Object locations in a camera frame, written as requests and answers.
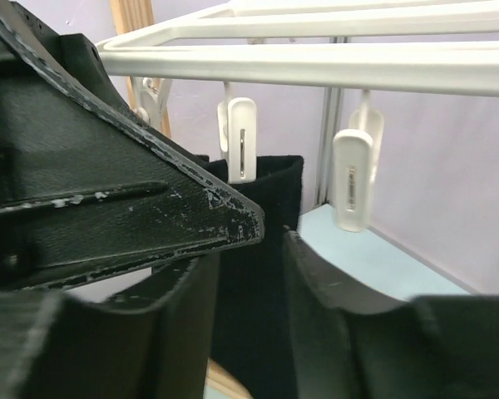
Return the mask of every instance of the white drying rack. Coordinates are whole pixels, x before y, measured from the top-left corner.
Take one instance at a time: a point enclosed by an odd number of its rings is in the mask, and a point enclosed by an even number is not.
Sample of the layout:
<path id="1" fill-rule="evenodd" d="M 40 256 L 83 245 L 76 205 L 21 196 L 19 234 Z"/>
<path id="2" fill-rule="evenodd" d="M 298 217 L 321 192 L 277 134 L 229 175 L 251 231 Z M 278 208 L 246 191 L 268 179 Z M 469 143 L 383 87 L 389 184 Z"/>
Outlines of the white drying rack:
<path id="1" fill-rule="evenodd" d="M 141 92 L 148 89 L 141 76 L 165 78 L 163 85 L 170 85 L 170 79 L 194 79 L 223 81 L 226 88 L 229 88 L 227 82 L 242 81 L 365 91 L 499 96 L 499 42 L 165 46 L 181 38 L 471 32 L 499 32 L 499 0 L 361 0 L 311 4 L 297 1 L 288 5 L 234 1 L 114 37 L 98 43 L 97 48 L 110 75 L 134 76 L 132 84 L 138 99 Z M 160 93 L 164 97 L 156 103 L 160 115 L 169 90 L 170 86 L 161 86 Z M 362 109 L 368 110 L 364 111 L 365 117 L 372 115 L 367 97 L 359 108 Z M 220 146 L 228 160 L 230 181 L 254 179 L 254 103 L 247 98 L 233 98 L 226 89 L 226 99 L 218 106 L 218 116 Z M 355 164 L 353 166 L 345 168 L 340 162 L 335 163 L 335 169 L 348 171 L 334 173 L 334 203 L 339 218 L 348 220 L 341 227 L 350 231 L 359 231 L 368 225 L 383 128 L 381 118 L 374 122 L 375 128 L 370 128 L 380 130 L 380 134 L 362 134 L 371 126 L 369 118 L 361 123 L 362 120 L 358 117 L 350 121 L 348 131 L 341 132 L 339 137 L 344 140 L 333 141 L 334 154 L 345 155 L 353 149 L 358 153 L 348 160 L 349 164 Z M 325 144 L 328 154 L 323 158 L 328 167 L 331 145 Z M 361 183 L 357 191 L 361 193 L 360 198 L 351 195 L 352 185 L 358 182 Z M 337 200 L 340 192 L 347 193 L 342 201 Z"/>

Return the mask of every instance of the black fabric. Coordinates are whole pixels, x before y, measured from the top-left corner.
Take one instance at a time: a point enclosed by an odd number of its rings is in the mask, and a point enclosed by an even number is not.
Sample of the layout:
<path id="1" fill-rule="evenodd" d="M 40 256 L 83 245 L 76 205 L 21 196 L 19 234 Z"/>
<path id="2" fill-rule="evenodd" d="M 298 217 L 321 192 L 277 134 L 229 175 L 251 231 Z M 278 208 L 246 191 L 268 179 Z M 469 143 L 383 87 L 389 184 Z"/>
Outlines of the black fabric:
<path id="1" fill-rule="evenodd" d="M 404 303 L 294 232 L 284 251 L 299 399 L 499 398 L 499 297 Z"/>
<path id="2" fill-rule="evenodd" d="M 227 181 L 225 161 L 205 168 Z M 211 357 L 254 399 L 296 398 L 282 242 L 284 227 L 298 227 L 300 156 L 257 159 L 257 180 L 233 185 L 264 211 L 264 240 L 224 251 L 216 299 Z"/>

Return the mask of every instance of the metal pole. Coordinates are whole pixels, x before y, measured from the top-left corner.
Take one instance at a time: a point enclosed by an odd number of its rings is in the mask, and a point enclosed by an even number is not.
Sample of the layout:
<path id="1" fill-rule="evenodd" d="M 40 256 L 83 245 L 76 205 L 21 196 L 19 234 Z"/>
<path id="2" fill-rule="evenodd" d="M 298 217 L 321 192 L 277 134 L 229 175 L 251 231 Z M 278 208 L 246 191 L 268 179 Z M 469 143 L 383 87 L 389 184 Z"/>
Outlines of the metal pole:
<path id="1" fill-rule="evenodd" d="M 331 43 L 348 43 L 348 37 L 332 37 Z M 333 137 L 338 132 L 342 118 L 343 89 L 327 87 L 325 89 L 322 132 L 319 142 L 318 180 L 314 208 L 329 202 L 329 184 L 333 171 Z"/>

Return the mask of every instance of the white plastic clip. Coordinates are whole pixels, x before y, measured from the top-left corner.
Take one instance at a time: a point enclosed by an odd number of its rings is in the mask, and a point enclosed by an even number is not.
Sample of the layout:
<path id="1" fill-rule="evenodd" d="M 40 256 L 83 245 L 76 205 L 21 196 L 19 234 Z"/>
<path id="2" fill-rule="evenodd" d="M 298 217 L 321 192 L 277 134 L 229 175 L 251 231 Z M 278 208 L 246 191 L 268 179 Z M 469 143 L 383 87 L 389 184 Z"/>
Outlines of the white plastic clip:
<path id="1" fill-rule="evenodd" d="M 166 112 L 172 80 L 162 79 L 158 88 L 154 86 L 153 79 L 149 77 L 131 78 L 131 84 L 136 99 L 134 111 L 150 126 L 159 130 Z"/>
<path id="2" fill-rule="evenodd" d="M 225 101 L 217 108 L 220 152 L 227 160 L 229 183 L 257 178 L 257 105 L 250 98 L 233 98 L 225 83 Z"/>
<path id="3" fill-rule="evenodd" d="M 369 105 L 363 91 L 361 106 L 349 118 L 348 129 L 333 138 L 333 206 L 340 229 L 360 232 L 369 226 L 373 186 L 383 138 L 383 115 Z"/>

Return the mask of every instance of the drying rack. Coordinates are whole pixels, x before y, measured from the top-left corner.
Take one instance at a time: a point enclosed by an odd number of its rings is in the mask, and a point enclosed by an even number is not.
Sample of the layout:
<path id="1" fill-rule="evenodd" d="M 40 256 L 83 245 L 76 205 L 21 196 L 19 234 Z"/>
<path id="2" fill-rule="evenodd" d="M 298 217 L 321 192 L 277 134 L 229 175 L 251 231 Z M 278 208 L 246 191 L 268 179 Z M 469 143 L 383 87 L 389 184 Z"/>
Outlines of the drying rack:
<path id="1" fill-rule="evenodd" d="M 470 32 L 499 32 L 499 0 L 297 1 L 288 5 L 238 0 L 96 46 L 108 73 L 133 76 L 139 96 L 148 86 L 142 76 L 165 79 L 156 105 L 159 112 L 166 106 L 170 79 L 499 96 L 499 42 L 348 43 L 350 37 L 359 36 Z M 333 39 L 328 45 L 295 47 L 165 46 L 180 38 L 227 37 L 262 42 L 269 37 Z M 309 60 L 306 52 L 311 52 Z M 341 118 L 341 95 L 338 88 L 326 91 L 316 205 L 329 201 L 331 141 Z"/>

